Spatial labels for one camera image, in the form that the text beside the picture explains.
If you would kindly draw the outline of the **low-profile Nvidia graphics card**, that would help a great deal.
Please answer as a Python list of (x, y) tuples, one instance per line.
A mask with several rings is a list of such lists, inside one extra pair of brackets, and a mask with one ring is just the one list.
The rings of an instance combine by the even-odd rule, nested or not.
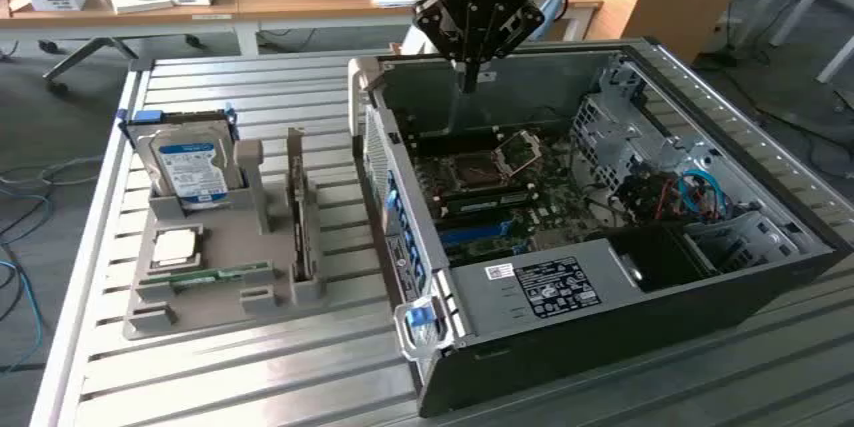
[(295, 261), (291, 268), (292, 287), (300, 291), (321, 290), (319, 274), (319, 213), (303, 158), (304, 134), (297, 128), (287, 133), (287, 196), (293, 222)]

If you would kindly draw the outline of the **metal socket cover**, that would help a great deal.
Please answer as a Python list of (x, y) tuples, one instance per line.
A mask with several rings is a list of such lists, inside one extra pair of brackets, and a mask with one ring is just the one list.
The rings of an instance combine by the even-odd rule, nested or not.
[(540, 157), (539, 138), (527, 129), (515, 132), (492, 151), (495, 165), (507, 179), (520, 173)]

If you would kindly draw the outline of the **silver perforated drive cage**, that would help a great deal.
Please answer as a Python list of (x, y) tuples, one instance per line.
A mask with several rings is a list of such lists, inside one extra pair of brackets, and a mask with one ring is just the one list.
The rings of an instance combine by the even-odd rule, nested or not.
[(608, 193), (643, 173), (702, 170), (726, 182), (728, 155), (690, 119), (672, 79), (607, 52), (574, 56), (571, 72), (587, 88), (572, 124), (574, 174)]

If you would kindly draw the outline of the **CPU socket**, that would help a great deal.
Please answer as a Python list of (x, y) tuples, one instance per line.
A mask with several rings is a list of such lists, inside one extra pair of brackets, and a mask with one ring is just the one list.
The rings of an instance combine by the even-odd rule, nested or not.
[(474, 152), (452, 157), (451, 171), (460, 189), (500, 185), (502, 172), (490, 152)]

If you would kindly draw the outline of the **green motherboard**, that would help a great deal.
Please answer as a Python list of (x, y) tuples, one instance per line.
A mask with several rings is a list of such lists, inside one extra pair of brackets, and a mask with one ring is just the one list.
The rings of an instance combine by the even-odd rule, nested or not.
[[(536, 135), (542, 157), (500, 185), (460, 189), (451, 171), (456, 155), (490, 152), (518, 131), (527, 129)], [(512, 132), (422, 138), (408, 145), (407, 153), (427, 210), (438, 225), (464, 226), (512, 220), (507, 235), (443, 248), (448, 263), (460, 267), (524, 253), (583, 242), (623, 220), (622, 211), (612, 204), (592, 198), (602, 187), (580, 183), (571, 173), (579, 151), (566, 132), (543, 128), (522, 128)], [(440, 197), (456, 192), (474, 192), (500, 187), (527, 187), (535, 191), (531, 201), (464, 215), (439, 215)]]

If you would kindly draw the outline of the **blue expansion slot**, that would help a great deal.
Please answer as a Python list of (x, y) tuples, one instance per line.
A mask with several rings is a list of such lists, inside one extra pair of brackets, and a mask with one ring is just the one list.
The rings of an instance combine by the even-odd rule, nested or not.
[(438, 225), (439, 240), (444, 248), (456, 247), (475, 241), (502, 237), (508, 234), (512, 226), (512, 220), (464, 226)]

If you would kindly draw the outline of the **hard disk with blue caddy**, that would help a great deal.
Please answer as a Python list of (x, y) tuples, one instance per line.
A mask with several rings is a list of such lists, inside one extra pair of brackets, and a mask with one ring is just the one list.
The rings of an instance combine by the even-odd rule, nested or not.
[(185, 211), (220, 207), (244, 186), (233, 160), (239, 140), (232, 107), (199, 112), (143, 110), (119, 129), (149, 175), (157, 197), (175, 197)]

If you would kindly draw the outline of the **grey castor leg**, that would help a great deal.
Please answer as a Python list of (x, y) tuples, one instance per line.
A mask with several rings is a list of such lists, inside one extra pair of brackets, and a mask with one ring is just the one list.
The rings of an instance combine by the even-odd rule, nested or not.
[(120, 55), (128, 60), (136, 60), (137, 55), (128, 47), (125, 42), (119, 38), (112, 37), (96, 37), (84, 42), (84, 44), (71, 53), (64, 59), (43, 74), (47, 91), (56, 95), (63, 96), (68, 93), (68, 86), (57, 82), (57, 77), (65, 73), (73, 66), (76, 66), (84, 59), (87, 59), (95, 52), (104, 47), (115, 48)]

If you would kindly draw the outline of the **grey plastic parts rack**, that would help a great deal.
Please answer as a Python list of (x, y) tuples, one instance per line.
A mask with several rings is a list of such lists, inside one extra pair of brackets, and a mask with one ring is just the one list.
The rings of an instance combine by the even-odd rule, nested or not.
[[(127, 339), (197, 331), (244, 322), (265, 322), (309, 315), (331, 301), (321, 265), (319, 219), (317, 267), (321, 290), (292, 287), (295, 241), (287, 181), (260, 179), (260, 144), (240, 141), (233, 155), (248, 186), (231, 192), (227, 207), (173, 216), (152, 208), (141, 236), (137, 268), (124, 316)], [(157, 268), (152, 264), (155, 239), (161, 231), (192, 229), (197, 233), (195, 258), (187, 264)], [(173, 287), (167, 283), (140, 285), (147, 277), (201, 269), (221, 269), (269, 262), (271, 269), (241, 280)]]

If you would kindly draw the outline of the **silver disk bay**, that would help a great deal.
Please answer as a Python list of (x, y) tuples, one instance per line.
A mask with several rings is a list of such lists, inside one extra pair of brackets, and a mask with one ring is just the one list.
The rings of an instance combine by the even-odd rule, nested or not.
[(692, 223), (684, 232), (719, 272), (790, 260), (799, 254), (795, 243), (756, 211), (716, 223)]

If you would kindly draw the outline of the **silver power supply unit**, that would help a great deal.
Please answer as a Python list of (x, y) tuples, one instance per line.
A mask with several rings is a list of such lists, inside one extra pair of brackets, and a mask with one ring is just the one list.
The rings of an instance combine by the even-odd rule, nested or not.
[(639, 301), (642, 274), (606, 239), (450, 270), (466, 335), (478, 343)]

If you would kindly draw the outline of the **silver CPU chip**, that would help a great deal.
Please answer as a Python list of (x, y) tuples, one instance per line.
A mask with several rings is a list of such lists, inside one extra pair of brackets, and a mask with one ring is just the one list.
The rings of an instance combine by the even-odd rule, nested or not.
[(196, 240), (192, 229), (161, 231), (155, 239), (152, 264), (165, 268), (189, 263), (196, 254)]

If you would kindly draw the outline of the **open black PC case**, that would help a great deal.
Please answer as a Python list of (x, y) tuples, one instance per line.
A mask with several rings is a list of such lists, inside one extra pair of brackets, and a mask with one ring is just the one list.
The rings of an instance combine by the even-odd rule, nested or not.
[[(612, 193), (623, 220), (594, 238), (630, 257), (643, 298), (606, 312), (478, 343), (466, 335), (448, 263), (407, 153), (427, 137), (567, 133), (582, 94), (572, 57), (607, 52), (674, 80), (688, 117), (728, 155), (726, 182), (702, 170), (631, 175)], [(854, 255), (854, 205), (786, 152), (759, 125), (656, 43), (542, 44), (486, 64), (472, 93), (438, 55), (375, 55), (348, 66), (353, 153), (375, 244), (390, 278), (394, 326), (416, 386), (416, 408), (434, 417), (507, 399), (598, 367), (723, 331)], [(756, 211), (795, 243), (790, 260), (719, 272), (684, 232)], [(411, 329), (406, 312), (430, 306), (432, 326)]]

